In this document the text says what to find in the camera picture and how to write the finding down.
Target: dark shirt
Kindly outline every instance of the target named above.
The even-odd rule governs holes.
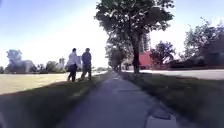
[[[85,52],[82,54],[82,62],[84,65],[90,65],[91,64],[91,54],[89,52]]]

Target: white shirt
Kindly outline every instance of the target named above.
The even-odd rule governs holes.
[[[72,52],[69,55],[67,66],[70,66],[70,65],[73,65],[73,64],[76,64],[77,66],[80,66],[76,52]]]

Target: tree trunk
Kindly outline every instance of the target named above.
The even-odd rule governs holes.
[[[134,59],[133,59],[134,73],[139,73],[139,43],[138,42],[135,42],[133,50],[134,50]]]

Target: lawn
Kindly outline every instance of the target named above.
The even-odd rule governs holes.
[[[206,127],[224,127],[223,80],[200,80],[149,73],[121,75],[189,120]]]
[[[32,118],[37,127],[53,128],[80,99],[100,85],[107,74],[96,75],[92,81],[75,83],[65,82],[66,77],[67,74],[0,75],[0,104],[4,103],[0,105],[1,111],[8,117],[10,114],[18,117],[17,122],[27,123],[26,120]]]

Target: dark pants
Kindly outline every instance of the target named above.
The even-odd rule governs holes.
[[[71,65],[71,66],[69,67],[69,72],[70,72],[70,74],[69,74],[69,76],[68,76],[68,80],[70,80],[70,78],[72,78],[72,82],[75,81],[75,79],[76,79],[76,70],[77,70],[77,65],[76,65],[76,64]]]
[[[86,73],[88,72],[89,74],[89,80],[91,80],[92,74],[91,74],[91,64],[84,64],[83,65],[83,71],[82,71],[82,76],[81,78],[84,79]]]

